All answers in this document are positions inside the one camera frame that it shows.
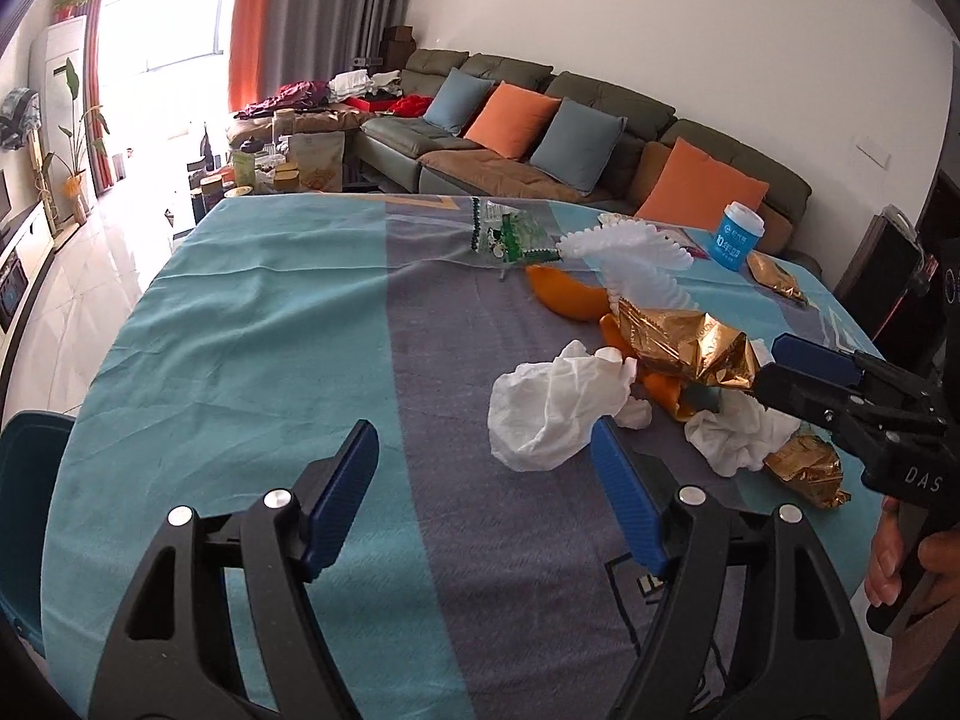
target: gray curtain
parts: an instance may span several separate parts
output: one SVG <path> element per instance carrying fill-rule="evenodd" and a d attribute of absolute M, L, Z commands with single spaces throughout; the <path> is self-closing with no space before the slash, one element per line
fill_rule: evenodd
<path fill-rule="evenodd" d="M 353 57 L 375 56 L 386 26 L 400 23 L 406 0 L 270 0 L 261 100 L 285 83 L 330 80 Z"/>

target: gold foil wrapper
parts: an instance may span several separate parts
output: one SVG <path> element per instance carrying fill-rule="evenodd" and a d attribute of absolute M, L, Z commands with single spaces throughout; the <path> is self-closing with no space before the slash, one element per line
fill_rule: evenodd
<path fill-rule="evenodd" d="M 746 334 L 710 314 L 640 309 L 621 298 L 617 323 L 649 370 L 704 386 L 754 385 L 759 365 Z"/>
<path fill-rule="evenodd" d="M 774 290 L 778 295 L 795 300 L 802 305 L 808 305 L 806 295 L 800 291 L 797 279 L 774 262 L 772 257 L 759 251 L 751 251 L 747 255 L 747 267 L 754 276 L 757 284 L 762 284 Z"/>
<path fill-rule="evenodd" d="M 851 498 L 840 490 L 843 469 L 836 449 L 819 436 L 792 437 L 779 452 L 767 455 L 764 463 L 795 493 L 818 509 L 836 509 Z"/>

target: table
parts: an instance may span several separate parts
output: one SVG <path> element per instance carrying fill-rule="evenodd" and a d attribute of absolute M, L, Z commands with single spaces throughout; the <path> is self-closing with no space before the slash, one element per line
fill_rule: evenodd
<path fill-rule="evenodd" d="M 169 509 L 246 508 L 366 418 L 379 469 L 341 557 L 309 587 L 364 717 L 604 717 L 661 591 L 629 560 L 584 453 L 513 473 L 490 455 L 486 425 L 498 375 L 573 338 L 601 346 L 598 328 L 556 317 L 522 271 L 501 280 L 472 254 L 468 199 L 290 194 L 271 197 L 268 214 L 262 202 L 225 200 L 190 234 L 80 410 L 43 561 L 54 684 L 85 710 L 117 605 Z M 554 234 L 596 223 L 579 206 L 508 202 Z M 592 278 L 583 263 L 565 266 Z M 819 309 L 711 261 L 682 280 L 701 308 L 768 344 L 792 329 L 871 348 L 825 288 L 798 278 Z M 635 446 L 682 483 L 760 511 L 795 500 L 765 474 L 717 477 L 655 411 Z M 844 462 L 853 501 L 804 508 L 853 591 L 879 502 L 858 461 Z M 237 573 L 232 602 L 243 598 Z M 241 667 L 251 698 L 269 705 L 244 611 L 233 604 Z M 698 706 L 723 688 L 715 661 L 728 660 L 736 613 L 725 601 Z"/>

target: blue cup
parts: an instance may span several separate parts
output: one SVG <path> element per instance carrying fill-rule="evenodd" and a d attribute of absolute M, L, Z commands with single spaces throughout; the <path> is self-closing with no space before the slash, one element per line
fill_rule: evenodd
<path fill-rule="evenodd" d="M 724 268 L 739 271 L 762 237 L 762 218 L 745 205 L 731 203 L 710 241 L 709 254 Z"/>

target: human hand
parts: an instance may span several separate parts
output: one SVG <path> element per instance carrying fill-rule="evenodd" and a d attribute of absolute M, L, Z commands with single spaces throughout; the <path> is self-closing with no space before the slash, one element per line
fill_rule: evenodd
<path fill-rule="evenodd" d="M 867 579 L 864 581 L 867 599 L 875 607 L 894 603 L 901 593 L 899 567 L 905 555 L 904 539 L 896 526 L 897 512 L 899 501 L 884 498 L 877 533 L 871 543 Z M 924 569 L 940 575 L 930 593 L 916 608 L 917 613 L 925 613 L 960 596 L 960 532 L 933 533 L 920 543 L 917 556 Z"/>

